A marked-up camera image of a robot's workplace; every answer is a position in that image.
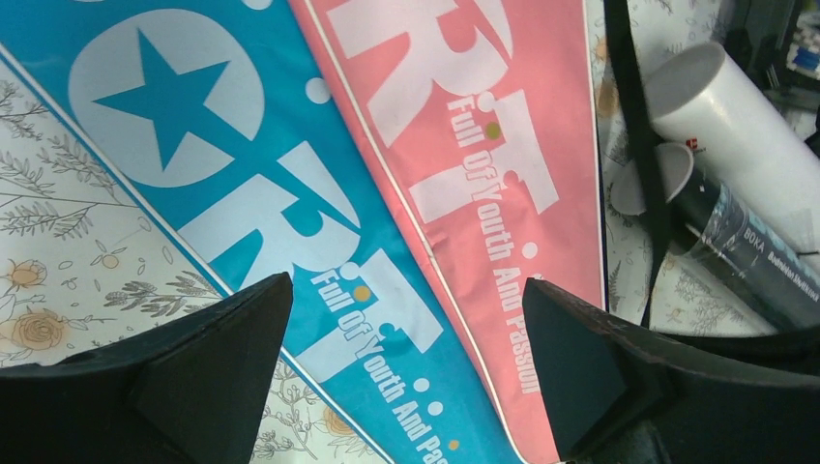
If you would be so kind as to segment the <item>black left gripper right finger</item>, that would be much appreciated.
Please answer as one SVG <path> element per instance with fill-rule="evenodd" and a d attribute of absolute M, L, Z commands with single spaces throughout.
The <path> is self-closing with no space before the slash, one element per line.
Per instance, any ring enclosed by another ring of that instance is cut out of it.
<path fill-rule="evenodd" d="M 559 457 L 578 463 L 815 463 L 819 331 L 653 332 L 544 280 L 523 310 Z"/>

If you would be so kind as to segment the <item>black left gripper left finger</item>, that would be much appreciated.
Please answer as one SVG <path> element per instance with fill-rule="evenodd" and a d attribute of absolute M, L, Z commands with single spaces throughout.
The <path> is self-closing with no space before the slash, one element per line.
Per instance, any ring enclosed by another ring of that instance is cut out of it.
<path fill-rule="evenodd" d="M 271 275 L 51 366 L 1 372 L 5 463 L 247 463 L 293 302 Z"/>

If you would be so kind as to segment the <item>black shuttlecock tube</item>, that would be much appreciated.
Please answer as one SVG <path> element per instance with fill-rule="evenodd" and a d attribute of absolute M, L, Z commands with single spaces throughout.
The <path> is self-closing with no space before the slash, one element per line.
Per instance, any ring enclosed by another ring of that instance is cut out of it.
<path fill-rule="evenodd" d="M 819 276 L 791 246 L 722 182 L 699 169 L 678 143 L 656 148 L 656 170 L 640 174 L 648 156 L 615 176 L 614 209 L 637 218 L 653 241 L 653 269 L 673 251 L 696 261 L 779 332 L 819 323 Z"/>

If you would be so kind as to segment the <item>blue racket cover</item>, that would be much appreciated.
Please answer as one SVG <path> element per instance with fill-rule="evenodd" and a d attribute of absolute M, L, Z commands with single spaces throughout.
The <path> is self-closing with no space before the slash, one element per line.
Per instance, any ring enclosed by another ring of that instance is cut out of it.
<path fill-rule="evenodd" d="M 284 1 L 5 1 L 1 56 L 222 293 L 288 274 L 253 455 L 514 463 Z"/>

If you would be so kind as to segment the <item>white cardboard tube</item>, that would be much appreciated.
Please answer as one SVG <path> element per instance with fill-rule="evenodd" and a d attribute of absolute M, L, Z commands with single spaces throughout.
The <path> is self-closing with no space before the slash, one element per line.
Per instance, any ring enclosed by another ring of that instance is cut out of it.
<path fill-rule="evenodd" d="M 812 267 L 819 265 L 819 159 L 715 42 L 644 82 L 655 131 L 682 142 Z"/>

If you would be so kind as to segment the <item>pink racket cover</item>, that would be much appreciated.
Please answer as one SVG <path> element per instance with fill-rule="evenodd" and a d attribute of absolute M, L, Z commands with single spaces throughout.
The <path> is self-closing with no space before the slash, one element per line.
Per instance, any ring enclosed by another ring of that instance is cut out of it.
<path fill-rule="evenodd" d="M 514 451 L 556 463 L 522 297 L 606 306 L 582 1 L 295 1 L 401 234 Z"/>

